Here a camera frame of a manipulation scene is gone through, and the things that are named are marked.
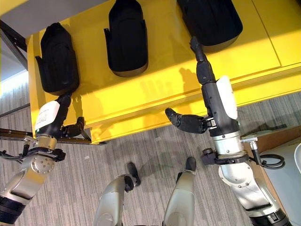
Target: black cylinder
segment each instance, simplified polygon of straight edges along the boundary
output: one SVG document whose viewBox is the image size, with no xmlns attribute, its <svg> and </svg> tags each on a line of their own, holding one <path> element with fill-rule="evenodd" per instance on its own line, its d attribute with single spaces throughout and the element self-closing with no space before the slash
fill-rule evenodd
<svg viewBox="0 0 301 226">
<path fill-rule="evenodd" d="M 0 196 L 0 222 L 14 224 L 24 208 L 22 203 Z"/>
<path fill-rule="evenodd" d="M 288 217 L 281 209 L 264 216 L 250 217 L 250 220 L 254 226 L 292 226 Z"/>
</svg>

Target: yellow table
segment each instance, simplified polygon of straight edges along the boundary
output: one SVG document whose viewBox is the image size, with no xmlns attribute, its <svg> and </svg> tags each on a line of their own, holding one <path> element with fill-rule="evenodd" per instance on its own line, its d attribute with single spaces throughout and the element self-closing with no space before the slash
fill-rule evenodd
<svg viewBox="0 0 301 226">
<path fill-rule="evenodd" d="M 288 21 L 301 21 L 301 9 L 296 9 L 293 1 L 286 7 L 287 12 L 282 12 L 281 20 L 285 17 Z M 134 78 L 117 77 L 107 65 L 103 28 L 108 27 L 108 13 L 114 2 L 108 1 L 61 22 L 72 36 L 81 81 L 72 96 L 65 124 L 75 123 L 77 117 L 84 116 L 86 127 L 93 127 L 93 142 L 99 142 L 167 124 L 162 111 L 168 106 L 178 105 L 186 109 L 179 110 L 183 113 L 205 114 L 195 75 L 196 60 L 176 1 L 139 1 L 148 29 L 149 67 Z M 291 26 L 293 32 L 289 33 L 281 28 L 274 31 L 270 17 L 277 11 L 270 14 L 265 8 L 269 4 L 258 2 L 257 6 L 256 1 L 233 1 L 243 32 L 230 47 L 207 55 L 217 78 L 224 74 L 230 77 L 239 105 L 301 90 L 298 74 L 301 45 L 296 41 L 301 34 L 300 25 Z M 282 9 L 286 2 L 277 1 L 276 8 Z M 292 15 L 292 9 L 299 13 Z M 277 20 L 275 25 L 285 27 Z M 44 32 L 28 38 L 33 128 L 39 108 L 56 98 L 43 91 L 34 59 L 41 55 L 40 40 Z M 290 40 L 287 46 L 277 45 L 281 41 L 273 36 L 275 33 Z M 287 48 L 293 52 L 292 57 L 287 56 L 288 51 L 284 50 Z"/>
</svg>

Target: metal bracket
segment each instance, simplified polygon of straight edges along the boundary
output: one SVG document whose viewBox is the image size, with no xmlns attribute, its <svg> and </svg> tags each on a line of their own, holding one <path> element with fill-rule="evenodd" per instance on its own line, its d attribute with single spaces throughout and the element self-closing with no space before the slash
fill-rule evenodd
<svg viewBox="0 0 301 226">
<path fill-rule="evenodd" d="M 0 37 L 4 43 L 8 46 L 10 51 L 15 55 L 15 57 L 20 61 L 23 67 L 28 70 L 27 59 L 19 50 L 22 49 L 27 52 L 27 46 L 25 38 L 13 30 L 10 26 L 0 20 Z"/>
</svg>

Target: wooden panel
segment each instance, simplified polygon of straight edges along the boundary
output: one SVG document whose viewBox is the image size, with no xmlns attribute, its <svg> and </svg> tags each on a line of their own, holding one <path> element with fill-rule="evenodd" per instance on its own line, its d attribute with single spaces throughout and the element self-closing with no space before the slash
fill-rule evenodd
<svg viewBox="0 0 301 226">
<path fill-rule="evenodd" d="M 117 77 L 107 65 L 103 28 L 108 27 L 108 13 L 114 1 L 61 22 L 72 36 L 80 73 L 80 87 L 72 96 L 65 124 L 75 123 L 76 118 L 83 115 L 87 127 L 92 127 L 197 97 L 196 60 L 176 1 L 139 2 L 148 29 L 149 68 L 134 78 Z M 208 54 L 208 58 L 217 78 L 227 74 L 231 79 L 247 81 L 247 75 L 279 67 L 280 64 L 252 1 L 233 2 L 244 30 L 234 44 L 218 53 Z M 44 32 L 32 35 L 28 43 L 33 125 L 39 108 L 56 98 L 43 92 L 34 59 L 40 55 L 40 40 Z"/>
<path fill-rule="evenodd" d="M 301 62 L 301 5 L 297 0 L 253 0 L 282 66 Z"/>
</svg>

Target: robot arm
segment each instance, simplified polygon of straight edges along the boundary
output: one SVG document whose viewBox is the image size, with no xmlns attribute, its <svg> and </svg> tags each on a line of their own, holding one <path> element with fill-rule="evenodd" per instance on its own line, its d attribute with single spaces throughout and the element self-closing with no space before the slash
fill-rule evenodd
<svg viewBox="0 0 301 226">
<path fill-rule="evenodd" d="M 266 186 L 254 178 L 248 162 L 249 156 L 243 150 L 241 143 L 252 141 L 254 145 L 255 141 L 240 139 L 237 108 L 229 79 L 224 76 L 216 81 L 211 65 L 195 37 L 191 39 L 190 45 L 196 54 L 197 77 L 202 85 L 201 90 L 208 116 L 203 118 L 189 115 L 187 117 L 167 108 L 167 117 L 173 125 L 186 132 L 203 133 L 206 129 L 209 130 L 216 151 L 211 148 L 205 149 L 202 161 L 206 165 L 220 165 L 221 180 L 231 187 L 253 225 L 289 226 L 288 218 Z M 262 165 L 258 156 L 254 158 L 258 164 Z M 280 167 L 283 167 L 284 160 L 278 164 L 282 164 Z"/>
<path fill-rule="evenodd" d="M 72 125 L 73 129 L 63 127 L 70 103 L 71 93 L 67 93 L 41 107 L 35 128 L 36 139 L 25 137 L 23 153 L 20 156 L 0 152 L 0 157 L 21 164 L 20 172 L 0 192 L 0 226 L 15 223 L 44 184 L 55 162 L 64 160 L 66 154 L 55 148 L 58 139 L 81 133 L 83 119 Z"/>
</svg>

